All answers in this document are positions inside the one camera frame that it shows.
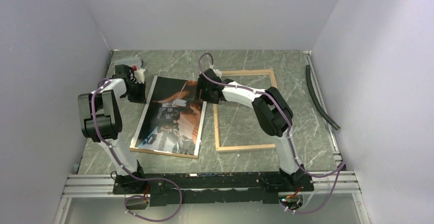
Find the white wooden picture frame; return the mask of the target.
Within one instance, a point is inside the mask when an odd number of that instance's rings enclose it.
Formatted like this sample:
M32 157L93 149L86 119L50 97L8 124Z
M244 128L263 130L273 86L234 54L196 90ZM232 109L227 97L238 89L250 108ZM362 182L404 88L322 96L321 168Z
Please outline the white wooden picture frame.
M222 76L269 76L273 87L277 88L277 81L274 71L272 69L263 70L238 70L238 71L222 71ZM213 121L214 121L214 138L215 149L217 152L236 152L236 151L251 151L251 150L266 150L274 149L274 144L261 144L261 145L242 145L242 146L228 146L224 147L220 143L220 128L219 128L219 114L218 106L213 105Z

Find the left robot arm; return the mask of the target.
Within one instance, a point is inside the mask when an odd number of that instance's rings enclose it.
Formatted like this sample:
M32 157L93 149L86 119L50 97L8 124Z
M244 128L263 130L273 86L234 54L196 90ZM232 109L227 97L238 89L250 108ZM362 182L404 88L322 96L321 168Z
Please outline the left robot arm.
M81 132L101 146L116 167L116 175L133 193L146 188L143 170L122 139L123 123L118 101L146 102L145 70L135 65L115 66L111 78L102 79L95 91L78 96Z

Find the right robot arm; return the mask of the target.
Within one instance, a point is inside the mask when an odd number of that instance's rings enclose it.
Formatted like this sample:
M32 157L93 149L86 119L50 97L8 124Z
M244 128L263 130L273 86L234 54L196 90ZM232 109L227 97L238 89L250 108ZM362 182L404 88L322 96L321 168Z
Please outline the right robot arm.
M301 184L301 164L292 143L293 113L277 88L257 89L229 79L222 81L215 70L201 71L198 78L199 98L213 104L234 102L253 109L263 132L272 138L279 168L284 173L282 186L289 191Z

